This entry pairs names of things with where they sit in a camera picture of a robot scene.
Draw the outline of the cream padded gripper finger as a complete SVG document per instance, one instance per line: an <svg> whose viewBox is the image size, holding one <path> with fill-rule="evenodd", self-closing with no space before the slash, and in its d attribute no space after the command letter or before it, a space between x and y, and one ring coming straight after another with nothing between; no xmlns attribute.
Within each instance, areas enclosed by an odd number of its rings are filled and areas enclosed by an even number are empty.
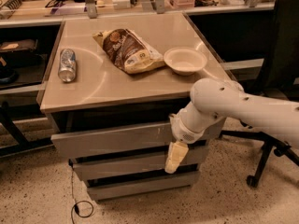
<svg viewBox="0 0 299 224"><path fill-rule="evenodd" d="M171 142L168 149L164 170L173 174L189 151L188 145L179 141Z"/></svg>

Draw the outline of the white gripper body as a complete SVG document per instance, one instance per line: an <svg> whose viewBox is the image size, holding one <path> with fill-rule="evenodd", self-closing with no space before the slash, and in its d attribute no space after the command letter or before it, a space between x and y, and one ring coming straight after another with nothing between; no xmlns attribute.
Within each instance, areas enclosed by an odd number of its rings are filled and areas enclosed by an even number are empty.
<svg viewBox="0 0 299 224"><path fill-rule="evenodd" d="M177 113L170 115L171 131L177 141L193 144L206 129L206 115Z"/></svg>

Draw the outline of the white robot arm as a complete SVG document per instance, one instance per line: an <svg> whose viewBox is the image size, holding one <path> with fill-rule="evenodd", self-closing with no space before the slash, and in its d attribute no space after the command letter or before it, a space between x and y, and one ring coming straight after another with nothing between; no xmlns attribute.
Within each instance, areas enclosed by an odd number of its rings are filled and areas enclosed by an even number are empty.
<svg viewBox="0 0 299 224"><path fill-rule="evenodd" d="M188 144L225 118L238 119L293 147L299 145L299 103L245 93L234 81L202 78L190 91L190 102L170 116L175 138L165 171L173 174L185 158Z"/></svg>

